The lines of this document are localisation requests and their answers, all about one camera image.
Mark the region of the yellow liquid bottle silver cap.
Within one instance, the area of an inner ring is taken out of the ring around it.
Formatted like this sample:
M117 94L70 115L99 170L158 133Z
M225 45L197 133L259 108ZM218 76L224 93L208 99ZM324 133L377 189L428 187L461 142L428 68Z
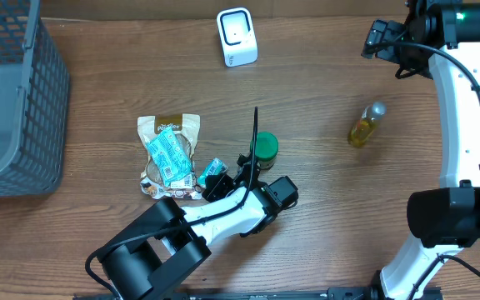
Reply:
M348 143L356 148L363 147L378 128L386 112L387 107L383 102L374 102L367 106L347 135Z

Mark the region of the green lid white jar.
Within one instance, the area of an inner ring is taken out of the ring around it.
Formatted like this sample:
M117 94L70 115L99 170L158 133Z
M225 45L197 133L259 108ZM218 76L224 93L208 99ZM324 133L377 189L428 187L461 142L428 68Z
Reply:
M255 156L257 163L262 170L269 169L276 161L279 142L276 136L270 132L258 132L257 144L253 147L253 143L250 142L250 153L252 155L253 149L255 149Z

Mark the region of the teal tissue pack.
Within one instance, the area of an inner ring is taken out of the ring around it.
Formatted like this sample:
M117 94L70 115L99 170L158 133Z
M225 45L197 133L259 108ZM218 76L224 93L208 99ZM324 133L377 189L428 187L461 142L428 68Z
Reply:
M206 179L208 176L219 175L228 171L228 165L222 160L215 157L203 170L202 174L197 178L197 184L201 188L206 187Z
M169 188L172 182L182 180L191 173L191 161L170 127L146 142L144 147L156 164L165 187Z

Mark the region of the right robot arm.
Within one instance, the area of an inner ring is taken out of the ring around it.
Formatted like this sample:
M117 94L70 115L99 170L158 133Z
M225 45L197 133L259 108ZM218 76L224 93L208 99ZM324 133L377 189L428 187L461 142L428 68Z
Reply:
M377 272L371 299L439 299L429 287L447 262L480 239L480 2L410 0L404 22L375 21L362 54L397 77L434 81L442 129L439 186L407 202L409 236Z

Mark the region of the snack packet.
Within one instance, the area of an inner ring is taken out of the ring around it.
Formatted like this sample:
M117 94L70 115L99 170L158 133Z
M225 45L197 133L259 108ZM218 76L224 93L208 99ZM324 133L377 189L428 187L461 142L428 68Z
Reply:
M137 134L143 146L166 128L171 128L175 132L184 152L191 161L192 171L184 179L172 182L170 187L165 187L158 167L144 147L147 150L148 161L140 178L142 192L154 199L171 197L197 200L201 197L201 188L197 184L193 155L198 143L200 117L197 114L183 113L142 116L137 119Z

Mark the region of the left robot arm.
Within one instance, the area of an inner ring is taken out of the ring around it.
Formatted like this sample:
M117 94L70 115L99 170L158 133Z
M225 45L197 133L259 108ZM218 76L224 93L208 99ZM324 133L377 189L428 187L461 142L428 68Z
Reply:
M168 298L210 256L212 243L260 233L298 202L289 177L267 184L248 172L222 176L211 194L220 198L198 207L164 198L97 250L103 285L116 299Z

